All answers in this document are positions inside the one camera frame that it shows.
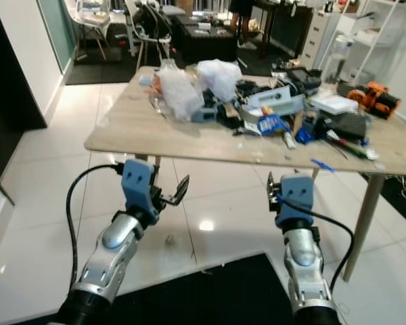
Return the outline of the small blue strip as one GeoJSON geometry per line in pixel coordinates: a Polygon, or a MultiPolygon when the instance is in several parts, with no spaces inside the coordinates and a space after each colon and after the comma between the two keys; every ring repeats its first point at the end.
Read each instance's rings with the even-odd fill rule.
{"type": "Polygon", "coordinates": [[[317,165],[317,167],[319,169],[323,169],[326,171],[333,171],[333,173],[335,173],[336,169],[331,167],[330,165],[327,165],[326,163],[324,163],[323,161],[320,160],[314,160],[314,158],[311,159],[311,162],[314,163],[315,165],[317,165]]]}

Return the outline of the small blue tool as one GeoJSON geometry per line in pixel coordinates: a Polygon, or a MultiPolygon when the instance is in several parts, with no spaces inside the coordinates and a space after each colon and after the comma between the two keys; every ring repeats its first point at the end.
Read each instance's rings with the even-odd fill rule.
{"type": "Polygon", "coordinates": [[[303,126],[296,130],[294,139],[296,142],[306,145],[309,142],[314,142],[317,138],[315,138],[313,127],[303,126]]]}

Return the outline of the light wooden table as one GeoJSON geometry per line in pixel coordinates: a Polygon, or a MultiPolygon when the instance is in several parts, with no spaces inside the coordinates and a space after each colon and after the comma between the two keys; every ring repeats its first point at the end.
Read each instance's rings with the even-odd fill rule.
{"type": "Polygon", "coordinates": [[[386,176],[406,176],[406,122],[398,116],[389,120],[373,119],[373,127],[367,135],[379,155],[376,160],[346,158],[321,140],[290,150],[280,139],[235,136],[233,131],[216,123],[184,122],[163,117],[156,112],[150,95],[139,83],[141,77],[154,71],[153,67],[138,69],[117,103],[97,122],[85,140],[85,148],[94,152],[268,167],[317,169],[319,163],[324,163],[337,171],[368,173],[368,186],[355,229],[355,248],[346,258],[342,270],[342,279],[348,282],[372,225],[386,176]]]}

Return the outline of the blue printed packet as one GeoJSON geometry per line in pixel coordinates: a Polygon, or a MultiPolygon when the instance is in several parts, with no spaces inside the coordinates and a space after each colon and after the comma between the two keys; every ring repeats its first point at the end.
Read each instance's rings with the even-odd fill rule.
{"type": "Polygon", "coordinates": [[[290,127],[277,114],[268,114],[260,117],[256,122],[259,132],[262,136],[277,135],[283,132],[289,132],[290,127]]]}

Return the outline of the clear bubble plastic bag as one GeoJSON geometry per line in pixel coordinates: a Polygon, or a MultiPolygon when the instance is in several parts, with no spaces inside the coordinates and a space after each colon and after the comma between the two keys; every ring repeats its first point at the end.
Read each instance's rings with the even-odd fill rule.
{"type": "Polygon", "coordinates": [[[172,109],[173,116],[180,121],[193,120],[194,114],[205,105],[202,91],[197,88],[195,78],[175,65],[160,67],[156,76],[166,105],[172,109]]]}

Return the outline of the black flat case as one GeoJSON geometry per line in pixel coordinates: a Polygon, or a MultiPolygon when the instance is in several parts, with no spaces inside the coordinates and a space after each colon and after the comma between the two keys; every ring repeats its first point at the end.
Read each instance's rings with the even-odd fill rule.
{"type": "Polygon", "coordinates": [[[352,142],[361,142],[367,139],[367,119],[354,112],[343,112],[342,114],[327,116],[323,119],[324,127],[333,131],[342,139],[352,142]]]}

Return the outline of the black floor mat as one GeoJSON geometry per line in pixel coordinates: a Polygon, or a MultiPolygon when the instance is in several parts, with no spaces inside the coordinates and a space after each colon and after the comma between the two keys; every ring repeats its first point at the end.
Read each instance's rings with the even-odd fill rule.
{"type": "Polygon", "coordinates": [[[119,295],[104,325],[294,325],[264,253],[119,295]]]}

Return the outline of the white flat box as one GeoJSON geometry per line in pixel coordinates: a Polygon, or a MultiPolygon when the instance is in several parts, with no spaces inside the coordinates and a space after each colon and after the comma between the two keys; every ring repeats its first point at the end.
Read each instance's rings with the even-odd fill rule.
{"type": "Polygon", "coordinates": [[[357,112],[359,109],[358,102],[341,95],[315,95],[309,99],[309,103],[314,108],[332,115],[357,112]]]}

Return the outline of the black electronic device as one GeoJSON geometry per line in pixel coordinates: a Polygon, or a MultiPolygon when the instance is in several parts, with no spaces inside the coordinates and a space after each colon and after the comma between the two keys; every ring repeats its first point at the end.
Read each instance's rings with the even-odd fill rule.
{"type": "Polygon", "coordinates": [[[317,92],[323,83],[320,74],[319,70],[309,72],[305,67],[287,69],[286,85],[290,88],[292,96],[315,95],[315,92],[317,92]]]}

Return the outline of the white crumpled plastic bag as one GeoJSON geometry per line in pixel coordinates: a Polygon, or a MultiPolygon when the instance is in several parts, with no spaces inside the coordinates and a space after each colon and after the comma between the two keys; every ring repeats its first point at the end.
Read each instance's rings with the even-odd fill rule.
{"type": "Polygon", "coordinates": [[[221,60],[200,61],[196,72],[200,83],[222,102],[237,98],[236,86],[243,74],[236,64],[221,60]]]}

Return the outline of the orange black power tool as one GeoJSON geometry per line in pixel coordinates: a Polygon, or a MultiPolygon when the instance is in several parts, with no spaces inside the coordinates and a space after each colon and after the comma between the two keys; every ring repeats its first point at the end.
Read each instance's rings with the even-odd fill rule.
{"type": "Polygon", "coordinates": [[[346,98],[357,102],[362,111],[384,120],[389,120],[401,105],[401,98],[391,95],[389,88],[380,83],[358,85],[346,98]]]}

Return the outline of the clear tall jar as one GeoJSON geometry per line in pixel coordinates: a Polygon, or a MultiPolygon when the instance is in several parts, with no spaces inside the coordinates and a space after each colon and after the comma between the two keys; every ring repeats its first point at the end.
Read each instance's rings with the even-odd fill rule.
{"type": "Polygon", "coordinates": [[[344,34],[336,35],[331,41],[327,61],[321,69],[321,81],[324,85],[335,87],[339,83],[354,42],[350,35],[344,34]]]}

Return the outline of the black low table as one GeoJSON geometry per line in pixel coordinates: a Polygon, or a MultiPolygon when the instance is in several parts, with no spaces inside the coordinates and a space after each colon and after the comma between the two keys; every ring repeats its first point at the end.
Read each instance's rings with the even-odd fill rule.
{"type": "Polygon", "coordinates": [[[187,16],[169,16],[173,47],[185,64],[219,60],[236,62],[237,35],[228,27],[200,28],[199,22],[187,16]]]}

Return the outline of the white drawer cabinet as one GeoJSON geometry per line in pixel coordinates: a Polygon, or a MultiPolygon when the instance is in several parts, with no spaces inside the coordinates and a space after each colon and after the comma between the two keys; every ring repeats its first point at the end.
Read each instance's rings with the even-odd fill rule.
{"type": "Polygon", "coordinates": [[[305,68],[316,68],[323,61],[323,53],[329,46],[340,18],[341,14],[338,12],[313,10],[305,42],[302,44],[302,52],[298,55],[305,68]]]}

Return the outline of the green handled tool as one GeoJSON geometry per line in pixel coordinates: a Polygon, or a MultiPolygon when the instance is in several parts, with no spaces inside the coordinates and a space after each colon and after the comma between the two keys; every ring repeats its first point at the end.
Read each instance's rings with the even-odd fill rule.
{"type": "Polygon", "coordinates": [[[339,137],[332,130],[326,133],[326,137],[331,143],[335,144],[339,148],[351,152],[351,154],[354,154],[359,158],[364,158],[365,160],[377,160],[377,158],[379,158],[379,155],[376,154],[373,149],[367,149],[358,144],[347,142],[345,139],[339,137]]]}

